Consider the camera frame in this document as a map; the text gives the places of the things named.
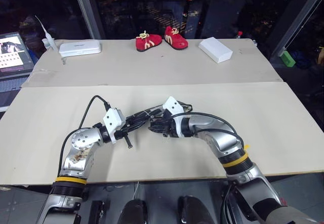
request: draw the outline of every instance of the black cable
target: black cable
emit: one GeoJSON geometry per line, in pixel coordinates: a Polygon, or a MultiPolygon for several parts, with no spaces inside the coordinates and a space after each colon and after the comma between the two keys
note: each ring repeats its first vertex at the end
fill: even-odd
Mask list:
{"type": "Polygon", "coordinates": [[[227,203],[227,209],[228,209],[228,212],[229,212],[229,214],[230,214],[230,216],[231,216],[232,224],[236,224],[236,220],[235,220],[235,217],[234,217],[233,211],[231,210],[230,203],[227,203]]]}
{"type": "Polygon", "coordinates": [[[193,109],[192,105],[191,104],[185,104],[185,103],[182,103],[180,101],[178,101],[179,104],[183,107],[183,106],[186,106],[186,107],[189,107],[190,109],[187,111],[187,113],[190,113],[193,109]]]}
{"type": "Polygon", "coordinates": [[[228,213],[226,213],[227,210],[225,208],[225,206],[227,204],[227,198],[228,198],[228,195],[229,195],[229,192],[230,192],[231,188],[232,188],[232,184],[230,184],[228,186],[228,189],[227,189],[226,194],[224,196],[224,199],[222,201],[222,205],[221,205],[221,215],[220,215],[220,224],[224,224],[224,221],[223,221],[224,220],[224,214],[226,216],[226,222],[227,222],[227,224],[231,224],[231,222],[228,219],[228,213]]]}
{"type": "Polygon", "coordinates": [[[146,111],[141,111],[139,113],[136,113],[132,116],[127,117],[126,124],[121,128],[121,130],[124,132],[134,131],[134,130],[142,127],[151,116],[154,116],[154,115],[160,113],[161,110],[155,109],[151,112],[148,112],[148,113],[146,112],[145,116],[139,116],[144,112],[146,112],[146,111]]]}
{"type": "Polygon", "coordinates": [[[175,117],[179,117],[179,116],[182,116],[182,115],[202,115],[202,116],[207,116],[207,117],[211,117],[211,118],[220,120],[223,123],[227,124],[231,128],[231,130],[236,134],[236,130],[234,129],[234,127],[230,123],[228,123],[225,119],[222,119],[222,118],[217,117],[217,116],[212,115],[212,114],[206,114],[206,113],[200,113],[200,112],[185,112],[185,113],[172,115],[172,116],[170,116],[170,119],[175,118],[175,117]]]}
{"type": "Polygon", "coordinates": [[[85,111],[85,113],[83,114],[83,117],[82,117],[82,120],[81,120],[81,122],[80,122],[80,125],[79,125],[78,129],[75,129],[75,130],[71,131],[71,132],[66,136],[66,138],[64,139],[64,142],[63,142],[63,144],[62,144],[62,148],[61,148],[61,152],[60,152],[59,169],[58,169],[58,172],[57,172],[57,177],[60,176],[60,171],[61,171],[61,168],[62,168],[63,152],[64,152],[65,144],[66,144],[67,140],[70,138],[70,136],[71,136],[72,134],[74,134],[74,133],[77,132],[79,129],[81,129],[81,127],[82,127],[82,125],[83,125],[83,122],[85,121],[85,118],[86,118],[86,116],[87,116],[88,110],[89,110],[89,108],[90,108],[92,102],[93,102],[96,98],[100,99],[100,100],[103,102],[103,105],[105,106],[106,111],[108,111],[108,109],[110,109],[110,105],[109,105],[109,103],[108,103],[106,100],[104,100],[102,97],[100,97],[99,95],[94,95],[94,96],[90,99],[90,101],[89,101],[89,103],[88,103],[88,106],[87,106],[87,108],[86,108],[86,111],[85,111]]]}
{"type": "Polygon", "coordinates": [[[231,136],[234,136],[236,137],[240,142],[241,142],[241,145],[242,145],[242,148],[244,149],[244,141],[242,139],[242,137],[240,137],[238,134],[236,133],[233,133],[233,132],[230,132],[228,130],[224,130],[224,129],[199,129],[197,131],[194,132],[194,134],[198,134],[199,132],[203,132],[203,131],[215,131],[215,132],[222,132],[222,133],[226,133],[226,134],[229,134],[231,136]]]}
{"type": "Polygon", "coordinates": [[[106,111],[108,111],[108,109],[110,109],[110,105],[108,104],[108,102],[107,102],[106,100],[104,100],[104,99],[103,99],[102,97],[100,97],[99,95],[94,95],[94,96],[91,98],[90,102],[88,103],[88,106],[87,106],[87,108],[86,108],[85,113],[83,114],[82,120],[81,120],[80,125],[79,125],[79,127],[78,127],[79,129],[81,129],[81,127],[82,127],[82,125],[83,125],[83,122],[85,121],[86,115],[87,115],[87,113],[88,113],[88,110],[89,110],[89,108],[90,108],[92,102],[93,102],[96,98],[100,99],[100,100],[103,102],[106,111]]]}
{"type": "Polygon", "coordinates": [[[228,224],[232,224],[232,221],[229,219],[228,211],[227,211],[227,210],[229,210],[229,208],[228,208],[228,195],[227,195],[227,198],[226,198],[225,204],[224,204],[224,213],[225,213],[226,222],[228,224]]]}
{"type": "Polygon", "coordinates": [[[65,138],[63,144],[62,144],[62,148],[61,148],[61,153],[60,153],[60,161],[59,161],[59,169],[57,172],[57,177],[60,176],[60,171],[62,168],[62,160],[63,160],[63,152],[64,152],[64,148],[65,148],[65,144],[67,142],[67,140],[70,138],[71,135],[73,135],[75,132],[77,132],[79,129],[75,129],[74,131],[71,131],[65,138]]]}

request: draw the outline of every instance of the cardboard sheet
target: cardboard sheet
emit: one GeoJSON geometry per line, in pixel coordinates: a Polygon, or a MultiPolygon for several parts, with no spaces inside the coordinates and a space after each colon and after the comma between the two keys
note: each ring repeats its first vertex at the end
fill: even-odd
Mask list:
{"type": "MultiPolygon", "coordinates": [[[[78,127],[95,95],[125,116],[164,103],[168,96],[194,111],[229,121],[249,146],[265,175],[323,171],[324,134],[284,82],[169,86],[28,87],[0,121],[0,185],[51,184],[65,136],[78,127]]],[[[102,122],[100,101],[84,126],[102,122]]],[[[107,144],[95,154],[89,182],[224,177],[208,145],[199,139],[169,139],[147,130],[107,144]]],[[[70,147],[67,144],[65,153],[70,147]]]]}
{"type": "MultiPolygon", "coordinates": [[[[57,44],[75,40],[59,40],[57,44]]],[[[61,57],[46,51],[23,87],[94,85],[178,85],[282,81],[250,39],[220,39],[233,51],[230,60],[217,64],[201,49],[201,39],[189,39],[183,51],[166,42],[143,53],[135,40],[101,40],[102,52],[61,57]]]]}

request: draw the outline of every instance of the red sneaker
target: red sneaker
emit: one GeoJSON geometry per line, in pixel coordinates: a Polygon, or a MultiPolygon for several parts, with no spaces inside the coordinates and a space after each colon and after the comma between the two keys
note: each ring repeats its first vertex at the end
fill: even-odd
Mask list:
{"type": "Polygon", "coordinates": [[[158,46],[160,43],[162,43],[162,37],[160,35],[149,35],[146,31],[136,37],[136,49],[139,52],[144,52],[152,47],[158,46]]]}
{"type": "Polygon", "coordinates": [[[179,34],[176,28],[168,26],[166,28],[165,41],[175,50],[183,50],[188,47],[188,41],[179,34]]]}

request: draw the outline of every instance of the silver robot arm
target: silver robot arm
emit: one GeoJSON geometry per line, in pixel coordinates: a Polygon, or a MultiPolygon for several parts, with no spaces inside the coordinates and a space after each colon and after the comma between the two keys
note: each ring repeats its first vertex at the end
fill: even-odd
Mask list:
{"type": "Polygon", "coordinates": [[[127,137],[119,131],[126,119],[118,109],[110,108],[103,119],[105,126],[79,129],[71,137],[71,148],[59,176],[38,216],[36,224],[78,224],[77,211],[94,163],[94,154],[105,143],[127,137]]]}
{"type": "Polygon", "coordinates": [[[234,186],[237,203],[248,220],[267,224],[316,223],[302,212],[282,206],[278,194],[244,150],[243,140],[224,119],[204,113],[183,113],[172,97],[163,117],[150,120],[149,129],[165,137],[196,137],[205,141],[223,165],[234,186]]]}

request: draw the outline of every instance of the laptop screen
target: laptop screen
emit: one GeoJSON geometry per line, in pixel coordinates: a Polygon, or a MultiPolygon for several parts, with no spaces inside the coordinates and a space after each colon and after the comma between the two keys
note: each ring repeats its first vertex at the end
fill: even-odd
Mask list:
{"type": "Polygon", "coordinates": [[[19,33],[0,35],[0,79],[28,75],[34,67],[19,33]]]}

